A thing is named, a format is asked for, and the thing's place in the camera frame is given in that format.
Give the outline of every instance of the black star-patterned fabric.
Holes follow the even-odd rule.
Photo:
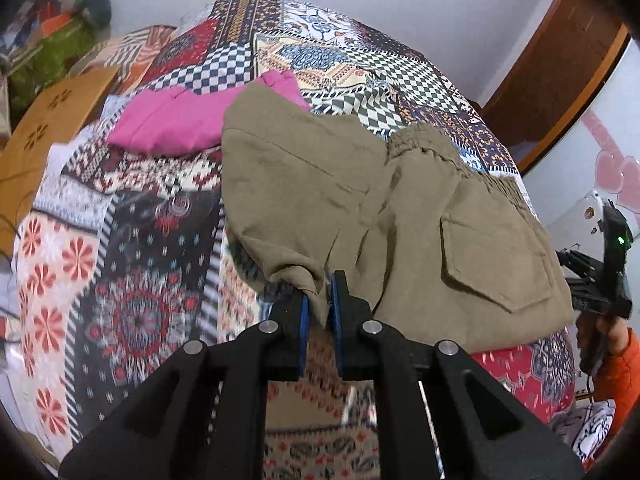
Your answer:
[[[162,364],[198,337],[220,190],[117,197],[100,276],[70,313],[66,379],[79,440]]]

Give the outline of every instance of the pink heart decal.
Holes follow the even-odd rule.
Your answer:
[[[627,156],[622,164],[624,186],[618,195],[618,204],[640,213],[640,162]]]
[[[609,193],[619,193],[625,184],[622,163],[621,153],[600,152],[596,158],[596,187]]]

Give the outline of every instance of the pink garment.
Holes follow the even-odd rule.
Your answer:
[[[291,71],[269,70],[249,84],[270,86],[284,98],[309,110]],[[165,156],[212,148],[222,141],[226,109],[243,89],[244,85],[203,95],[181,86],[143,90],[127,105],[107,143],[128,152]]]

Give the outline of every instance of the silver screw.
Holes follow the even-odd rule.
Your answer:
[[[258,329],[265,334],[273,334],[278,329],[278,324],[273,319],[268,319],[260,323]]]
[[[369,319],[362,324],[362,329],[367,334],[377,334],[382,331],[382,323],[375,319]]]
[[[196,339],[193,339],[191,341],[187,341],[182,348],[184,349],[184,351],[187,354],[196,355],[196,354],[199,354],[200,352],[202,352],[202,349],[204,348],[204,345],[203,345],[202,341],[198,341]]]
[[[458,353],[458,345],[449,339],[445,339],[438,343],[438,350],[444,355],[455,355]]]

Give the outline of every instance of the brown wooden furniture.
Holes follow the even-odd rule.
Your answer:
[[[508,148],[535,147],[521,173],[571,127],[626,45],[628,32],[607,0],[554,0],[526,49],[482,110]]]

